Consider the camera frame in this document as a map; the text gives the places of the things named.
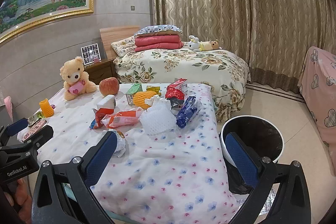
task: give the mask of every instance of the human hand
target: human hand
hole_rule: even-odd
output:
[[[11,206],[14,206],[13,198],[10,194],[4,193]],[[27,183],[23,179],[17,180],[17,188],[14,194],[16,203],[21,206],[18,213],[19,218],[26,224],[32,222],[32,198],[28,195]]]

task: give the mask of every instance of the marble tile wall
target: marble tile wall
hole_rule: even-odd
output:
[[[94,0],[94,13],[30,30],[0,47],[0,86],[11,96],[15,119],[29,117],[39,102],[63,87],[59,68],[80,55],[80,48],[98,43],[100,28],[152,22],[152,0]]]

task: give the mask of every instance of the curtain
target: curtain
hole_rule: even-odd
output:
[[[252,81],[298,92],[305,54],[336,54],[335,0],[153,0],[154,23],[201,41],[219,39],[243,58]]]

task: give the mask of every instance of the red apple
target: red apple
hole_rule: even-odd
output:
[[[117,78],[110,77],[101,80],[99,83],[99,90],[104,97],[109,94],[117,95],[119,91],[119,82]]]

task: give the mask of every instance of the red blanket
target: red blanket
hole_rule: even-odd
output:
[[[180,43],[181,39],[178,35],[158,35],[154,37],[137,37],[135,39],[135,45],[140,46],[148,46],[158,43]]]
[[[157,43],[157,44],[152,44],[152,45],[147,45],[147,46],[142,46],[142,47],[136,47],[135,51],[141,52],[145,50],[152,50],[154,48],[165,48],[167,50],[177,50],[178,48],[182,48],[182,47],[183,47],[182,42],[179,42],[179,43],[162,42],[162,43]]]

